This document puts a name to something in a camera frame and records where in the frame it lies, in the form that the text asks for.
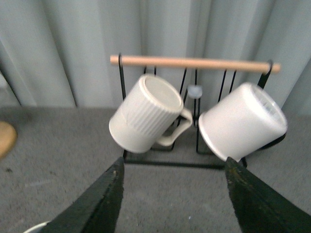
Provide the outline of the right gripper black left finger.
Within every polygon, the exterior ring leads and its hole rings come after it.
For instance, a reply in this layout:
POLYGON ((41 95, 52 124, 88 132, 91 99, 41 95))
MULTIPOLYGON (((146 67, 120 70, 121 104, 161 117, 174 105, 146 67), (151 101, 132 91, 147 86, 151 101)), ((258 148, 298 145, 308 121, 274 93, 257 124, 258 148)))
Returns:
POLYGON ((118 158, 41 233, 113 233, 123 199, 124 161, 118 158))

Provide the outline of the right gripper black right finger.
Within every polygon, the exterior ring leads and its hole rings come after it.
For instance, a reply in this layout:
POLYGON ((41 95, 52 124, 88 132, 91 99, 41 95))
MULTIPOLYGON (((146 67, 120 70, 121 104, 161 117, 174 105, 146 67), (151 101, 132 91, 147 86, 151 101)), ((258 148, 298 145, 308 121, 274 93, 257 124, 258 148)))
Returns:
POLYGON ((311 216, 232 158, 225 162, 229 197, 243 233, 309 233, 311 216))

